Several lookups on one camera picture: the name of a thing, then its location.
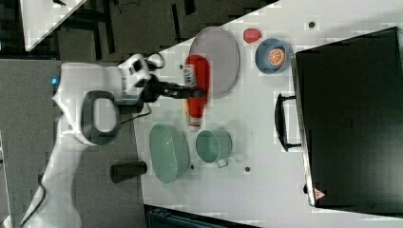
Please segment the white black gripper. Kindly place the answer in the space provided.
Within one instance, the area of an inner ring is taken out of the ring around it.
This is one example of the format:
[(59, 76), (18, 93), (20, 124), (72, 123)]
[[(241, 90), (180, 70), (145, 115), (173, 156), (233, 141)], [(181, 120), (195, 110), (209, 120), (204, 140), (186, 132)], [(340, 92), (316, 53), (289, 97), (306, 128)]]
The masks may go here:
[[(119, 101), (124, 104), (154, 103), (161, 94), (158, 78), (152, 74), (159, 67), (142, 54), (134, 54), (118, 65), (122, 72), (122, 93)], [(203, 98), (204, 90), (192, 89), (190, 85), (163, 82), (167, 89), (163, 95), (173, 99)]]

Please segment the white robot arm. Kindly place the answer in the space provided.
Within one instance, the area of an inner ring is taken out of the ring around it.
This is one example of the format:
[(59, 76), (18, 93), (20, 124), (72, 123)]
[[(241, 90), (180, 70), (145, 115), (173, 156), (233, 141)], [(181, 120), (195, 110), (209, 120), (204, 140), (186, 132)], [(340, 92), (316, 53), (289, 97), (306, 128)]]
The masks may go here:
[(52, 149), (39, 187), (20, 222), (21, 228), (81, 228), (72, 203), (72, 184), (84, 151), (112, 142), (122, 125), (121, 105), (154, 103), (159, 97), (203, 98), (202, 84), (210, 79), (210, 65), (200, 55), (186, 59), (194, 83), (162, 82), (152, 72), (158, 67), (141, 54), (117, 66), (61, 64), (61, 81), (52, 100), (62, 110)]

